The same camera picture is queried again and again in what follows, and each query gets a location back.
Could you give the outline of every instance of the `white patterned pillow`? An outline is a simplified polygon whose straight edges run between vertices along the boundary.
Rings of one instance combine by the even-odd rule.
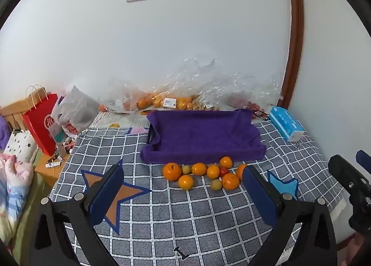
[[[32,163],[37,148],[30,131],[13,131],[4,154],[15,155],[17,160]]]

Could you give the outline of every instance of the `green bed sheet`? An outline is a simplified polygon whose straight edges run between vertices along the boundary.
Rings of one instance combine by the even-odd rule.
[[[39,150],[33,163],[34,165],[37,164],[41,155],[42,152]],[[40,206],[40,200],[47,197],[50,192],[51,187],[39,173],[34,172],[25,209],[19,219],[17,233],[11,243],[14,259],[21,266],[28,265],[31,234],[35,225],[35,217]]]

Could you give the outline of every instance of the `red shopping bag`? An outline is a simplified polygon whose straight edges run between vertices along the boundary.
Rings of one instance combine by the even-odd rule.
[[[23,115],[23,121],[45,155],[53,156],[55,141],[48,131],[54,123],[51,111],[57,102],[57,94],[49,94]]]

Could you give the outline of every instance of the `green fruit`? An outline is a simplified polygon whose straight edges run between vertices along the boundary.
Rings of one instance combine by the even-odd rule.
[[[221,190],[221,187],[222,187],[221,181],[218,180],[218,179],[215,179],[215,180],[211,181],[211,183],[210,183],[210,188],[213,191],[219,191],[219,190]]]
[[[191,167],[189,165],[182,166],[183,175],[189,175],[191,173]]]

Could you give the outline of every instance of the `blue gripper pad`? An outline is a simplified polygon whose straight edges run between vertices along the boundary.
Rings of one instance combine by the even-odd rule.
[[[247,166],[243,169],[242,183],[262,216],[264,223],[275,228],[278,223],[276,204],[249,168],[250,166]]]
[[[107,179],[94,200],[89,204],[89,225],[91,227],[103,221],[103,218],[111,206],[112,201],[116,197],[117,192],[120,190],[123,181],[124,170],[122,169],[122,160],[120,160],[119,166]]]
[[[371,157],[369,155],[360,150],[357,152],[355,159],[361,167],[371,174]]]

